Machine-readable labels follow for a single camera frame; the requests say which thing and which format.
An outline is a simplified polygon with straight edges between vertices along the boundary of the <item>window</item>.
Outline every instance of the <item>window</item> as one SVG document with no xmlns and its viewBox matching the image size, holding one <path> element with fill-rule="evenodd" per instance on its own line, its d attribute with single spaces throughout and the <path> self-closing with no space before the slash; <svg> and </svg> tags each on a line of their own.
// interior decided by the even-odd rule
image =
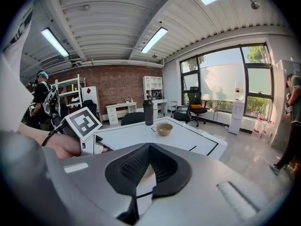
<svg viewBox="0 0 301 226">
<path fill-rule="evenodd" d="M 193 58 L 180 62 L 181 85 L 182 85 L 182 105 L 189 105 L 188 90 L 190 87 L 197 87 L 200 91 L 199 60 Z"/>
<path fill-rule="evenodd" d="M 268 64 L 266 46 L 242 47 L 245 59 L 246 90 L 245 116 L 268 120 L 273 102 L 273 73 Z"/>
<path fill-rule="evenodd" d="M 188 94 L 184 93 L 184 105 L 189 105 L 189 98 L 188 98 Z"/>
<path fill-rule="evenodd" d="M 190 74 L 183 76 L 183 86 L 184 90 L 190 90 L 190 87 L 197 86 L 198 87 L 198 74 Z"/>
<path fill-rule="evenodd" d="M 270 69 L 248 69 L 249 92 L 271 95 L 271 73 Z"/>
<path fill-rule="evenodd" d="M 267 48 L 264 45 L 242 47 L 245 63 L 247 64 L 269 64 Z"/>
<path fill-rule="evenodd" d="M 272 108 L 272 101 L 270 99 L 248 96 L 246 103 L 246 115 L 257 117 L 261 114 L 262 119 L 269 119 Z"/>
<path fill-rule="evenodd" d="M 231 112 L 236 88 L 244 99 L 244 116 L 269 119 L 273 103 L 273 73 L 265 44 L 225 48 L 180 62 L 182 104 L 188 105 L 188 90 L 197 86 L 202 106 L 213 103 L 219 111 Z"/>
<path fill-rule="evenodd" d="M 213 103 L 216 102 L 218 106 L 219 111 L 224 111 L 224 112 L 232 112 L 232 107 L 233 107 L 233 102 L 232 101 L 221 101 L 221 100 L 209 100 L 202 103 L 202 106 L 211 109 L 213 108 Z"/>
<path fill-rule="evenodd" d="M 192 58 L 182 62 L 182 73 L 198 70 L 197 58 Z"/>
</svg>

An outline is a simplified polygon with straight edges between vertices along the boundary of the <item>backpack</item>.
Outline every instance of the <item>backpack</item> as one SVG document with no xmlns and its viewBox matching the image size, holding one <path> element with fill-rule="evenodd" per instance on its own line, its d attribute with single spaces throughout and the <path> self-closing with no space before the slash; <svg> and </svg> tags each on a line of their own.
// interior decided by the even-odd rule
<svg viewBox="0 0 301 226">
<path fill-rule="evenodd" d="M 52 113 L 50 111 L 50 105 L 53 103 L 53 101 L 56 102 L 56 89 L 53 89 L 51 87 L 50 84 L 48 84 L 47 82 L 45 81 L 42 81 L 41 83 L 43 83 L 46 88 L 47 88 L 47 96 L 45 98 L 45 101 L 42 103 L 42 106 L 44 108 L 44 112 L 49 115 L 50 117 L 52 117 Z"/>
</svg>

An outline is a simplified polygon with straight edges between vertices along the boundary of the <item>person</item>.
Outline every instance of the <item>person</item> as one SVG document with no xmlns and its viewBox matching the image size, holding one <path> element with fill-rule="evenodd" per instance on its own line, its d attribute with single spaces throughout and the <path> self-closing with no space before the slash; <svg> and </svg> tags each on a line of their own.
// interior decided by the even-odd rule
<svg viewBox="0 0 301 226">
<path fill-rule="evenodd" d="M 51 118 L 45 113 L 42 103 L 45 101 L 48 91 L 51 89 L 51 85 L 47 83 L 48 75 L 45 71 L 39 71 L 36 79 L 36 89 L 34 91 L 33 102 L 36 103 L 34 110 L 30 112 L 30 116 L 37 115 L 40 122 L 40 129 L 51 131 L 53 129 L 51 124 Z M 52 113 L 57 113 L 54 106 L 52 106 Z"/>
<path fill-rule="evenodd" d="M 283 168 L 284 165 L 287 165 L 297 153 L 301 152 L 301 78 L 299 76 L 294 76 L 293 74 L 287 75 L 286 87 L 291 91 L 291 94 L 287 95 L 288 102 L 286 106 L 292 106 L 293 111 L 287 113 L 285 118 L 291 117 L 292 128 L 288 145 L 282 158 L 277 164 L 269 164 L 269 167 L 276 175 L 279 174 L 281 168 Z"/>
<path fill-rule="evenodd" d="M 0 85 L 6 88 L 0 91 L 0 97 L 5 98 L 1 101 L 0 130 L 18 132 L 35 140 L 41 146 L 49 132 L 20 122 L 28 109 L 28 104 L 32 101 L 32 95 L 20 81 L 20 63 L 23 46 L 31 27 L 34 1 L 27 0 L 22 6 L 0 43 Z M 12 107 L 17 110 L 14 113 L 7 113 Z M 45 147 L 52 148 L 59 159 L 80 155 L 79 139 L 67 135 L 54 134 Z"/>
</svg>

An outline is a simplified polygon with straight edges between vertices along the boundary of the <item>tree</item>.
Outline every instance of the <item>tree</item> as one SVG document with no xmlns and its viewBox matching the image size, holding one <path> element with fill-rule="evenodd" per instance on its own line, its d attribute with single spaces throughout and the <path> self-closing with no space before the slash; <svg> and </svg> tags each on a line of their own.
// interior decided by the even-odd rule
<svg viewBox="0 0 301 226">
<path fill-rule="evenodd" d="M 249 50 L 250 54 L 246 57 L 250 63 L 269 63 L 264 46 L 252 46 L 249 47 Z"/>
<path fill-rule="evenodd" d="M 204 61 L 205 61 L 205 56 L 199 57 L 199 63 L 200 63 L 200 65 Z M 183 62 L 182 66 L 183 67 L 189 67 L 189 71 L 193 71 L 193 70 L 196 70 L 198 68 L 198 65 L 197 65 L 195 59 L 190 59 L 190 60 L 187 60 L 187 61 Z"/>
</svg>

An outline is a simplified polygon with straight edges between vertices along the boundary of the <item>tile floor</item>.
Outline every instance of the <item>tile floor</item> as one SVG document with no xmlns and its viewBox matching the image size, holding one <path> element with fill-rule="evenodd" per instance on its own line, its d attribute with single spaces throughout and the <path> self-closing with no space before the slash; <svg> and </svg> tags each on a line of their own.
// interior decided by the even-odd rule
<svg viewBox="0 0 301 226">
<path fill-rule="evenodd" d="M 110 125 L 108 121 L 104 122 L 102 129 L 120 126 Z M 195 121 L 188 123 L 196 127 Z M 245 178 L 257 184 L 272 200 L 276 195 L 289 190 L 292 181 L 284 170 L 281 170 L 276 176 L 270 169 L 269 163 L 276 163 L 282 156 L 279 152 L 263 142 L 261 139 L 248 133 L 239 132 L 238 135 L 228 133 L 227 129 L 216 124 L 207 122 L 204 125 L 199 123 L 198 129 L 204 130 L 222 140 L 228 142 L 228 147 L 220 158 L 220 161 L 240 173 Z"/>
</svg>

